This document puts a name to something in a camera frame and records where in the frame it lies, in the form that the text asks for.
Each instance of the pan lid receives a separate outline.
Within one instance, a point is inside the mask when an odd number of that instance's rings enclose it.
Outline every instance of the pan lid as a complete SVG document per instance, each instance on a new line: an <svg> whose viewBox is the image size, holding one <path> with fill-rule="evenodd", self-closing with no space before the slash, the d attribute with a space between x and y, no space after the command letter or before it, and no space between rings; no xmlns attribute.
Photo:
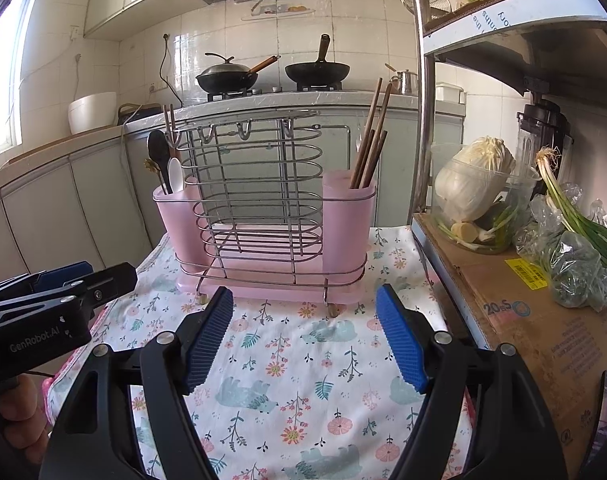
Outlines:
<svg viewBox="0 0 607 480"><path fill-rule="evenodd" d="M231 61L234 59L234 56L225 58L225 57L221 56L220 54L215 54L213 52L206 52L205 55L220 57L223 60L223 63L219 63L217 65L212 65L211 67L206 68L200 75L219 74L222 72L249 72L250 71L250 69L245 65L241 65L238 63L231 63Z"/></svg>

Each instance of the dish rack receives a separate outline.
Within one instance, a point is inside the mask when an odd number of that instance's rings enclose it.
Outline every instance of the dish rack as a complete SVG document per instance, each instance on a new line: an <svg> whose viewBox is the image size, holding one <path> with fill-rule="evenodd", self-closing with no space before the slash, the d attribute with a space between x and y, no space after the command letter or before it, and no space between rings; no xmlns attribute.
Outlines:
<svg viewBox="0 0 607 480"><path fill-rule="evenodd" d="M179 289L207 297L224 285L242 298L360 301L376 189L349 189L350 128L314 124L307 110L253 115L176 126L185 186L168 195L159 187L154 200L181 266ZM324 171L317 144L332 128L346 134L347 164Z"/></svg>

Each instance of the barcode label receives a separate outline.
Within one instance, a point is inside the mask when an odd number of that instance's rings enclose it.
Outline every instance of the barcode label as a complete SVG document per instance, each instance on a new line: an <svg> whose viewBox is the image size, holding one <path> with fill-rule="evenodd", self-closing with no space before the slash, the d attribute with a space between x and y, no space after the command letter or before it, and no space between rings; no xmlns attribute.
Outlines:
<svg viewBox="0 0 607 480"><path fill-rule="evenodd" d="M546 288L548 286L545 276L539 267L529 264L523 258L506 260L506 263L522 279L523 283L530 287L530 290L538 290L539 288Z"/></svg>

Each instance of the wok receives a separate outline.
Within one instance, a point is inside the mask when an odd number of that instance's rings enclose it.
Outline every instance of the wok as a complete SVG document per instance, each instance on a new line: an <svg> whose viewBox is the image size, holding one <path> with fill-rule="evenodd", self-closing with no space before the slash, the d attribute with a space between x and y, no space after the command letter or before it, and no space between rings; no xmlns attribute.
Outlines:
<svg viewBox="0 0 607 480"><path fill-rule="evenodd" d="M205 55L218 56L223 60L223 63L205 69L196 77L197 83L203 90L215 95L243 92L252 88L258 78L257 72L279 59L279 56L270 56L258 65L248 68L245 65L232 63L234 56L225 58L213 52L206 52Z"/></svg>
<svg viewBox="0 0 607 480"><path fill-rule="evenodd" d="M319 58L312 63L288 65L285 67L285 73L295 83L304 86L327 86L343 81L350 72L350 67L343 63L326 61L329 46L330 37L322 34L319 42Z"/></svg>

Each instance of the black spoon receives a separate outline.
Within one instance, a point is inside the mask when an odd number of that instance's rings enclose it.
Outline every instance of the black spoon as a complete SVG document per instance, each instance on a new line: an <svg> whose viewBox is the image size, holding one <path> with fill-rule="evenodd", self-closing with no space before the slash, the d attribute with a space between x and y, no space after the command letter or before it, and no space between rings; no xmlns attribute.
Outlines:
<svg viewBox="0 0 607 480"><path fill-rule="evenodd" d="M152 130L148 136L148 156L157 163L161 170L161 177L166 186L164 191L172 193L170 186L170 175L168 174L168 162L170 161L170 145L161 130Z"/></svg>

